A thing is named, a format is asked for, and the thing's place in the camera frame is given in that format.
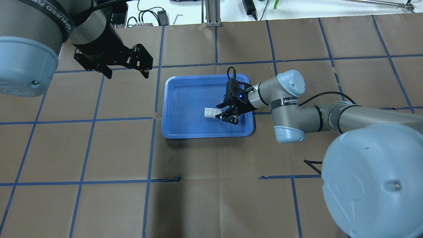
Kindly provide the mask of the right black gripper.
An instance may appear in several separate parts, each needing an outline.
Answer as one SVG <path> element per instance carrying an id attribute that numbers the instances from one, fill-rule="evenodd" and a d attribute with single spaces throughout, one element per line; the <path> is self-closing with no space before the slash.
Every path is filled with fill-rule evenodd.
<path id="1" fill-rule="evenodd" d="M 249 83 L 229 79 L 226 84 L 224 99 L 220 104 L 216 105 L 216 108 L 219 109 L 227 106 L 228 108 L 214 117 L 224 122 L 237 125 L 239 114 L 257 110 L 257 107 L 254 107 L 249 101 L 248 94 L 252 91 L 252 86 Z"/>

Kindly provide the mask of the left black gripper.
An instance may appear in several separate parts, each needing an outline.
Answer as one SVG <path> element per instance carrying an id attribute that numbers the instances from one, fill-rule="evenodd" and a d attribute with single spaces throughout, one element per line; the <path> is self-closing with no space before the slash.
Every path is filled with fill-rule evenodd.
<path id="1" fill-rule="evenodd" d="M 73 44 L 74 59 L 86 71 L 96 71 L 111 79 L 110 66 L 136 69 L 146 79 L 153 67 L 153 57 L 142 44 L 131 48 L 125 46 L 112 25 L 106 25 L 101 34 L 92 42 Z"/>

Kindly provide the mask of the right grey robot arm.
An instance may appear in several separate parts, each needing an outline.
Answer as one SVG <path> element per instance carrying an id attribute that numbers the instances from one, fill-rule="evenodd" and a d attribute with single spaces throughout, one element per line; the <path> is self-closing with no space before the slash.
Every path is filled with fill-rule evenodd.
<path id="1" fill-rule="evenodd" d="M 422 237 L 422 115 L 364 107 L 351 98 L 306 106 L 306 84 L 296 70 L 255 85 L 226 73 L 222 112 L 238 124 L 242 114 L 268 107 L 278 143 L 307 134 L 337 137 L 321 162 L 322 194 L 338 228 L 349 238 Z"/>

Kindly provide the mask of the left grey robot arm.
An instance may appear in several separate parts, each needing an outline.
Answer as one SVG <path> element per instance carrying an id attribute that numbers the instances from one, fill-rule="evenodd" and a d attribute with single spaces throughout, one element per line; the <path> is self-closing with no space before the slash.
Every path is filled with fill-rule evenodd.
<path id="1" fill-rule="evenodd" d="M 86 71 L 112 78 L 110 66 L 138 70 L 145 78 L 153 57 L 142 44 L 126 47 L 104 9 L 126 3 L 109 0 L 2 0 L 0 91 L 37 97 L 47 92 L 63 43 L 75 46 Z"/>

